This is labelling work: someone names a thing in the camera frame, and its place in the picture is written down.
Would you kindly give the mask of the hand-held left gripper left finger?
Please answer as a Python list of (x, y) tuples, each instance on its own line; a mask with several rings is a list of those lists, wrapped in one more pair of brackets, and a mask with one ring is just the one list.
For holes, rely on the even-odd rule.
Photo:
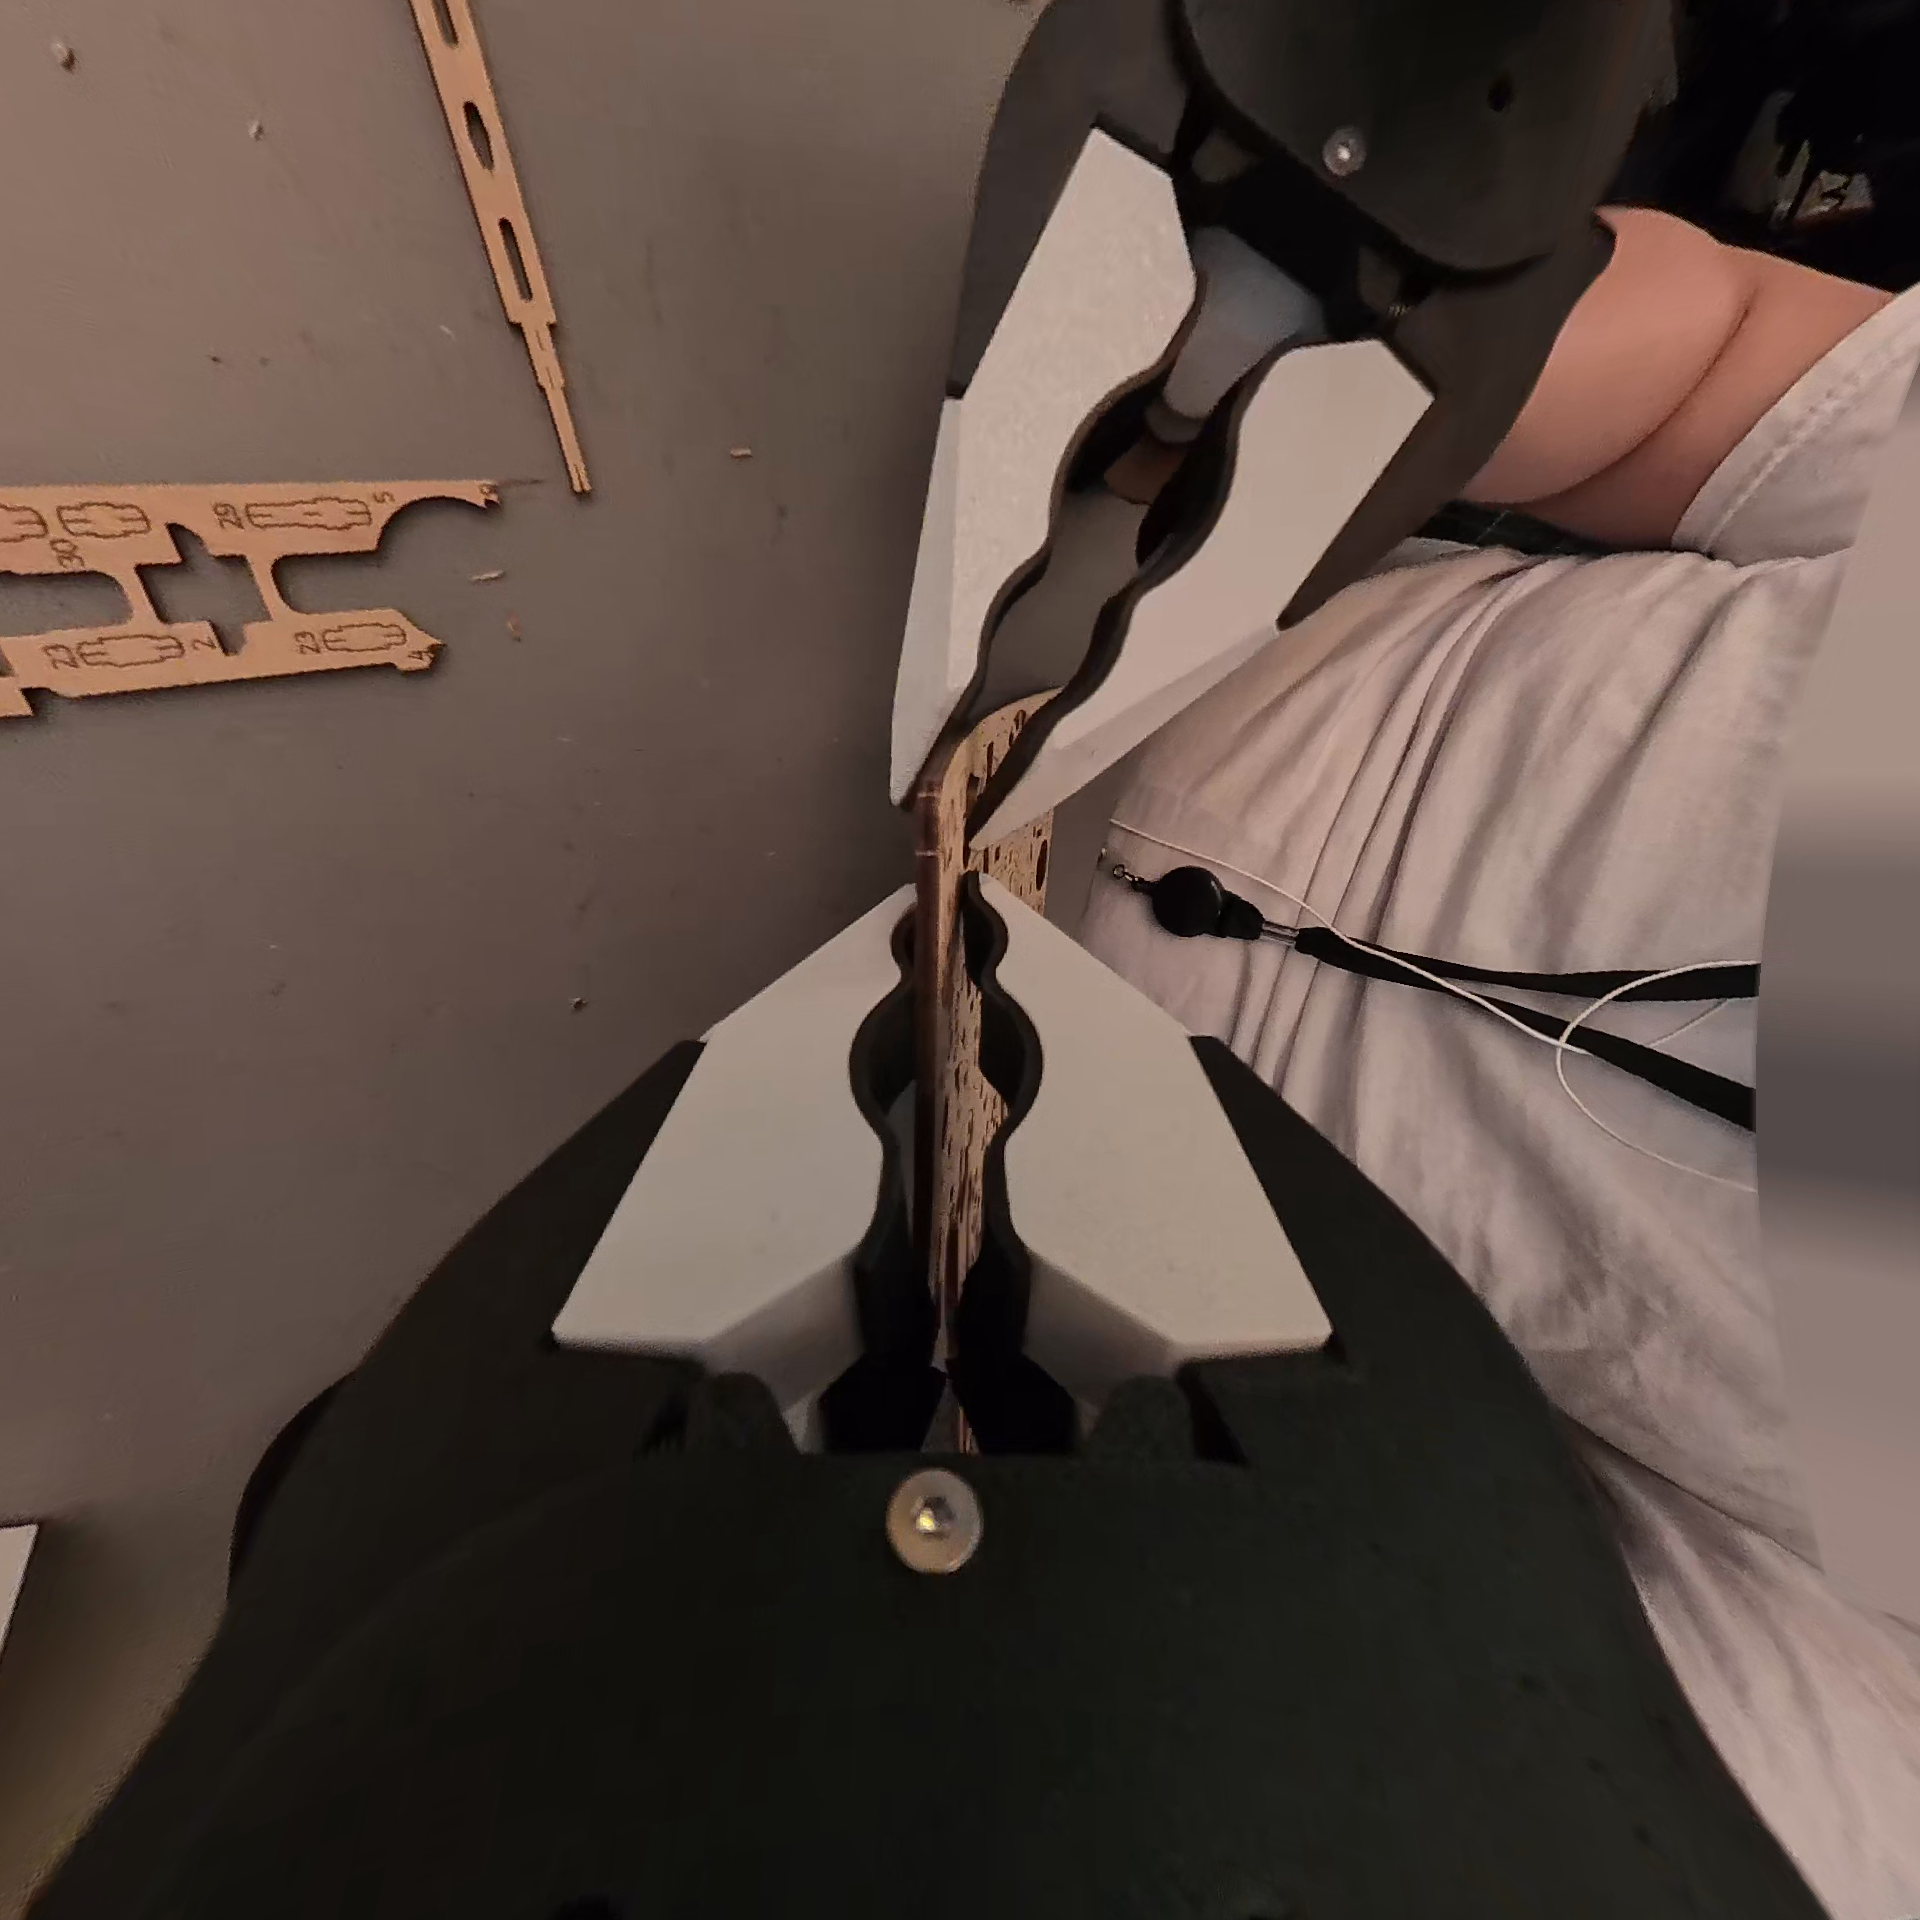
[(855, 1088), (863, 1021), (900, 988), (903, 885), (704, 1034), (659, 1135), (552, 1322), (569, 1348), (755, 1376), (815, 1398), (863, 1350), (857, 1248), (896, 1173)]

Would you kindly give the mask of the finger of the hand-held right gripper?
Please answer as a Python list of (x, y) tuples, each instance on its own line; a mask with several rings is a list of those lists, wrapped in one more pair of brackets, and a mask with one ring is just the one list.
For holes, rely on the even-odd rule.
[(1267, 647), (1428, 410), (1382, 342), (1271, 351), (1206, 422), (1137, 573), (972, 811), (990, 846), (1088, 786)]
[(1092, 127), (933, 440), (903, 618), (889, 799), (912, 799), (1007, 608), (1049, 565), (1088, 432), (1167, 364), (1197, 284), (1174, 184)]

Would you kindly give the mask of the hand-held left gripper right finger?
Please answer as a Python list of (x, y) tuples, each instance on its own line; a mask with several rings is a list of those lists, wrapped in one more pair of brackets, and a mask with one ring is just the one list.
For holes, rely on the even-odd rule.
[(983, 983), (1039, 1048), (1001, 1168), (1023, 1354), (1073, 1400), (1193, 1360), (1319, 1354), (1331, 1322), (1187, 1030), (999, 879)]

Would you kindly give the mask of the large wooden model parts sheet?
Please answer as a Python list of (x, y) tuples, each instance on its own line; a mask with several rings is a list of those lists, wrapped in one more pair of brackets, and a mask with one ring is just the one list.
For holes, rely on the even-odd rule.
[(945, 736), (913, 792), (913, 1234), (935, 1356), (963, 1448), (1062, 1455), (1071, 1397), (1023, 1354), (1032, 1263), (1012, 1224), (1009, 1130), (1039, 1093), (1043, 1046), (997, 976), (1046, 898), (1052, 816), (979, 848), (972, 806), (1049, 701), (1028, 695)]

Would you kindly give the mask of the person's right forearm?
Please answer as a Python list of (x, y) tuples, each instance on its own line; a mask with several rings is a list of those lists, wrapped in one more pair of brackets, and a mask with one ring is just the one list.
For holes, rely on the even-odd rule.
[(1613, 251), (1462, 495), (1660, 549), (1743, 434), (1889, 295), (1653, 207), (1597, 215)]

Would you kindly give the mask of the white t-shirt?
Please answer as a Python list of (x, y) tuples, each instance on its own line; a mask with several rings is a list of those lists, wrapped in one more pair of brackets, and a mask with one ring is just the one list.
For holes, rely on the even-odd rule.
[[(1408, 544), (1189, 709), (1119, 792), (1335, 928), (1521, 974), (1763, 957), (1785, 744), (1915, 372), (1915, 295), (1792, 275), (1785, 358), (1669, 525), (1607, 557)], [(1831, 1916), (1915, 1912), (1909, 1637), (1820, 1565), (1755, 1146), (1447, 995), (1172, 940), (1085, 944), (1374, 1180), (1524, 1356), (1694, 1712)]]

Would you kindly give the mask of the slim slotted wooden strip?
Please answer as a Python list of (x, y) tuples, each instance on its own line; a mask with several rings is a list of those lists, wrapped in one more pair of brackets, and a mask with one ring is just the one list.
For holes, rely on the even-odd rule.
[(556, 427), (567, 483), (592, 492), (557, 347), (557, 308), (545, 286), (532, 218), (521, 192), (488, 59), (469, 2), (412, 2), (469, 206), (487, 248), (505, 319), (516, 327)]

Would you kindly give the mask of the small wooden numbered parts frame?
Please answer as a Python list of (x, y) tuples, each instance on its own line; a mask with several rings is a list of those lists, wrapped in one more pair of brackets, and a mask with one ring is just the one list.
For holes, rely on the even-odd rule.
[[(30, 718), (37, 693), (78, 701), (372, 664), (424, 672), (440, 644), (408, 614), (295, 610), (280, 596), (277, 565), (372, 555), (393, 519), (427, 500), (485, 512), (497, 503), (497, 487), (487, 477), (4, 487), (4, 576), (100, 576), (127, 598), (127, 614), (3, 637), (3, 716)], [(173, 621), (155, 610), (141, 573), (180, 565), (180, 534), (198, 540), (217, 559), (246, 565), (264, 614), (241, 626), (235, 648), (204, 620)]]

